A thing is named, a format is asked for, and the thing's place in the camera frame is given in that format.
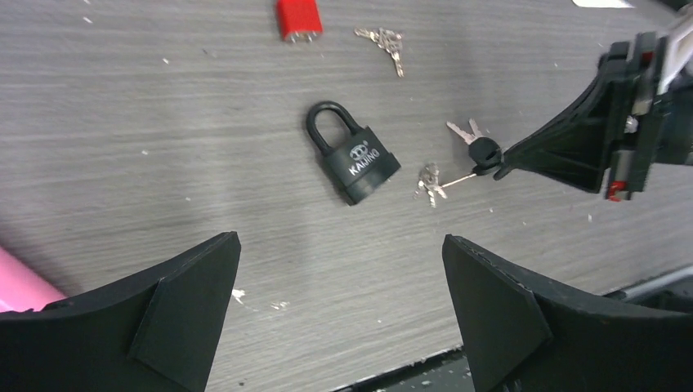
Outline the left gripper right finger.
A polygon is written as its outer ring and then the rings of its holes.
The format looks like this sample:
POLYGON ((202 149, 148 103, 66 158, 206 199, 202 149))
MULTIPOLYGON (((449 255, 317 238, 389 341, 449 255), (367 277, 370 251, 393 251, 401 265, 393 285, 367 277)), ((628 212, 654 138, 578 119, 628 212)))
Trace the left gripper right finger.
POLYGON ((478 391, 689 391, 692 279, 598 296, 447 235, 442 259, 478 391))

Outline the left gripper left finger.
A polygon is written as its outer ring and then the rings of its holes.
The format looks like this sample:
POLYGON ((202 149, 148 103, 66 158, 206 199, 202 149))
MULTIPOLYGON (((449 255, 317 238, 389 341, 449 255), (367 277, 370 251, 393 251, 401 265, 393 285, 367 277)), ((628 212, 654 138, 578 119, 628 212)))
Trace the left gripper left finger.
POLYGON ((235 232, 41 310, 1 316, 4 391, 202 391, 239 266, 235 232))

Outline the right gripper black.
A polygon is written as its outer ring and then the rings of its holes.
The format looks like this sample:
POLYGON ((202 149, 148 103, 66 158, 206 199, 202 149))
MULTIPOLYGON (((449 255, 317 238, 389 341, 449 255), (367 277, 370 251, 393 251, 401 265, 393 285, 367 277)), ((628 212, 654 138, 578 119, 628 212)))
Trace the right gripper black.
MULTIPOLYGON (((630 200, 645 189, 651 165, 692 165, 692 72, 684 66, 665 92, 667 38, 636 36, 632 62, 641 70, 633 108, 624 131, 612 144, 605 198, 630 200)), ((606 169, 612 86, 597 75, 586 90, 555 118, 504 153, 494 180, 514 170, 533 172, 564 185, 596 194, 606 169)))

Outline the small silver key bunch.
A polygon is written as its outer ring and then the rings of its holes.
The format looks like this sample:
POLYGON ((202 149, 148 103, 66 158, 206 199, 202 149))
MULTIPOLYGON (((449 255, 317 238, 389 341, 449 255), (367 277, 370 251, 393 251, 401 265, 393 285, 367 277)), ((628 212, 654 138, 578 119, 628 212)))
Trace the small silver key bunch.
POLYGON ((374 42, 378 47, 387 52, 393 61, 393 64, 397 72, 397 76, 399 78, 403 78, 405 76, 404 67, 401 59, 404 37, 402 33, 384 28, 355 28, 354 34, 358 37, 366 38, 374 42))

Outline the black Kaijing padlock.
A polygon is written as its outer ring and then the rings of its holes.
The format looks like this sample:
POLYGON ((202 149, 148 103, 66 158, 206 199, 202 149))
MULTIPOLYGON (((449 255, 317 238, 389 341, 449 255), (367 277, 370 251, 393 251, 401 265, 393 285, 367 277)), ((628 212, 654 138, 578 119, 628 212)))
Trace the black Kaijing padlock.
POLYGON ((311 106, 306 114, 306 132, 319 150, 333 183, 351 206, 364 201, 400 170, 396 156, 370 127, 359 125, 337 102, 325 100, 311 106), (316 125, 318 115, 324 111, 336 114, 350 132, 338 147, 330 146, 316 125))

